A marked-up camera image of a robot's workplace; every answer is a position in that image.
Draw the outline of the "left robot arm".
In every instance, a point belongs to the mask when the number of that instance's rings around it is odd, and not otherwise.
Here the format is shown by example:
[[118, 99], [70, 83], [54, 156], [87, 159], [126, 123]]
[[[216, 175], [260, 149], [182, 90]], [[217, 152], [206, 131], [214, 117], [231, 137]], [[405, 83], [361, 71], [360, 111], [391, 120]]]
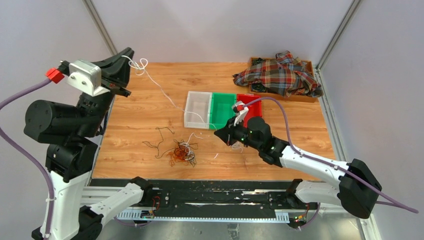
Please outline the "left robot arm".
[[100, 133], [115, 96], [130, 95], [127, 85], [133, 56], [134, 51], [127, 47], [100, 61], [62, 61], [47, 72], [47, 78], [54, 83], [66, 79], [80, 90], [77, 104], [36, 100], [26, 110], [24, 133], [48, 144], [45, 166], [52, 186], [44, 222], [32, 231], [33, 239], [94, 240], [126, 208], [152, 203], [152, 184], [135, 177], [108, 198], [81, 205], [98, 150], [91, 139]]

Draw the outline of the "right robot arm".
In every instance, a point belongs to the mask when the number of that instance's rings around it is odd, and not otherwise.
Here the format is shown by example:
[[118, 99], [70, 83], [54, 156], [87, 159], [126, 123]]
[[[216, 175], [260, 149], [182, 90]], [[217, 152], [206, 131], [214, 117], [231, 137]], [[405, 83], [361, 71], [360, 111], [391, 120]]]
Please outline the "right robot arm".
[[318, 178], [319, 182], [295, 180], [293, 190], [285, 196], [294, 209], [304, 203], [324, 203], [343, 207], [351, 215], [370, 217], [382, 186], [365, 162], [331, 160], [326, 157], [294, 150], [286, 140], [273, 136], [270, 126], [261, 117], [253, 117], [247, 126], [230, 118], [214, 135], [231, 146], [237, 142], [251, 147], [269, 165], [294, 169]]

